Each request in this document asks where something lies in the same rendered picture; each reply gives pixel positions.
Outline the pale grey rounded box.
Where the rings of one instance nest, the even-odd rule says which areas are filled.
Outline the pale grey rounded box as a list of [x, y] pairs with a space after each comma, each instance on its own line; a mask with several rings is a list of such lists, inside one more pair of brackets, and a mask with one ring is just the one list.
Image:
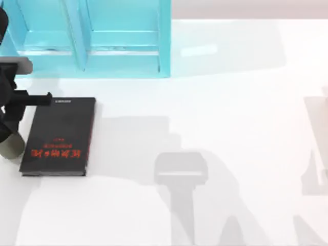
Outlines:
[[27, 57], [0, 57], [0, 64], [16, 64], [18, 75], [31, 74], [33, 71], [33, 64]]

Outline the black book with red lettering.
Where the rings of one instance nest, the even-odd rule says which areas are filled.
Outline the black book with red lettering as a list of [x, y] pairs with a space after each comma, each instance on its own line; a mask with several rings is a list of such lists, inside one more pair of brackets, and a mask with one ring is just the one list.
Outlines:
[[35, 110], [20, 165], [22, 176], [85, 176], [94, 97], [55, 97]]

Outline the light blue upright rack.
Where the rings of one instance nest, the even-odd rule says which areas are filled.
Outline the light blue upright rack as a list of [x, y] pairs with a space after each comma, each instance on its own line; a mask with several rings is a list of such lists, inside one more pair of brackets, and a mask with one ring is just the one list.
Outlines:
[[172, 0], [0, 0], [0, 58], [34, 78], [171, 75]]

